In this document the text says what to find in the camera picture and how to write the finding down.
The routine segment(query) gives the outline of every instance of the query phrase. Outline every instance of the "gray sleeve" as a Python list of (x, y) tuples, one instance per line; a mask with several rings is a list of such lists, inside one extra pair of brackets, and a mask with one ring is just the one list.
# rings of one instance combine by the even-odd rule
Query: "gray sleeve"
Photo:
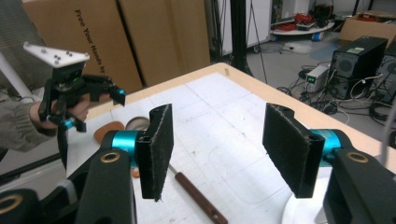
[(38, 130), (30, 120), (33, 103), (0, 103), (0, 148), (30, 150), (55, 136), (56, 130)]

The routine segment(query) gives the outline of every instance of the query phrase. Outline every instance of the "cork coaster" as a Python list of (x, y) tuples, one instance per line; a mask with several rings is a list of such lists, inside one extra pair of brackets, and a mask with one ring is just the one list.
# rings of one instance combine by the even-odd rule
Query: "cork coaster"
[(96, 130), (96, 132), (93, 134), (93, 138), (96, 140), (97, 143), (102, 144), (102, 140), (108, 131), (112, 131), (112, 130), (119, 131), (119, 130), (124, 130), (124, 129), (125, 129), (125, 127), (121, 122), (112, 121), (108, 124), (105, 124), (98, 130)]

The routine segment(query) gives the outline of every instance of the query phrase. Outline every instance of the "black stand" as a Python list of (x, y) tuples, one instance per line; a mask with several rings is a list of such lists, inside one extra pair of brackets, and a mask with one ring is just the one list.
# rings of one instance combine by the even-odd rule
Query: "black stand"
[(233, 41), (233, 57), (231, 66), (252, 75), (247, 61), (247, 5), (246, 0), (231, 0), (231, 34)]

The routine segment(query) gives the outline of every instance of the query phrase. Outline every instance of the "white table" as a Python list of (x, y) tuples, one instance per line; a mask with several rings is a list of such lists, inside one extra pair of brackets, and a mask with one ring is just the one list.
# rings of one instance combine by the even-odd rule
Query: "white table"
[[(293, 109), (295, 118), (307, 127), (340, 129), (357, 149), (374, 156), (379, 152), (373, 138), (219, 63), (128, 95), (125, 107), (108, 103), (91, 109), (88, 131), (69, 131), (67, 173), (99, 148), (92, 135), (101, 126), (113, 120), (125, 125), (134, 117), (147, 117), (156, 106), (172, 104), (171, 164), (229, 223), (280, 223), (291, 192), (262, 146), (266, 102)], [(321, 170), (319, 175), (328, 174), (329, 170)], [(138, 179), (134, 193), (139, 223), (210, 223), (170, 171), (158, 203), (141, 199)]]

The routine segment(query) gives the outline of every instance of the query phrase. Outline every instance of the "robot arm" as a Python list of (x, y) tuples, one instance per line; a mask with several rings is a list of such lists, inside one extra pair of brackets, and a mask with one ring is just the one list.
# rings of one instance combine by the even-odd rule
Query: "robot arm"
[[(46, 82), (38, 110), (41, 120), (49, 120), (64, 130), (76, 126), (79, 132), (85, 132), (85, 123), (66, 112), (67, 108), (78, 103), (81, 96), (88, 93), (90, 100), (97, 102), (101, 94), (108, 93), (115, 104), (125, 104), (125, 91), (114, 85), (109, 77), (82, 75), (85, 62), (90, 59), (88, 53), (52, 49), (27, 42), (23, 47), (53, 67), (52, 78)], [(54, 101), (57, 105), (52, 110)]]
[(157, 202), (174, 145), (172, 106), (156, 107), (149, 116), (146, 131), (108, 132), (43, 200), (31, 189), (1, 193), (0, 223), (136, 223), (131, 166), (139, 167), (142, 197)]
[(307, 130), (289, 108), (266, 108), (262, 143), (296, 198), (312, 197), (319, 165), (327, 162), (332, 174), (323, 207), (329, 223), (395, 223), (394, 174), (354, 148), (345, 133)]

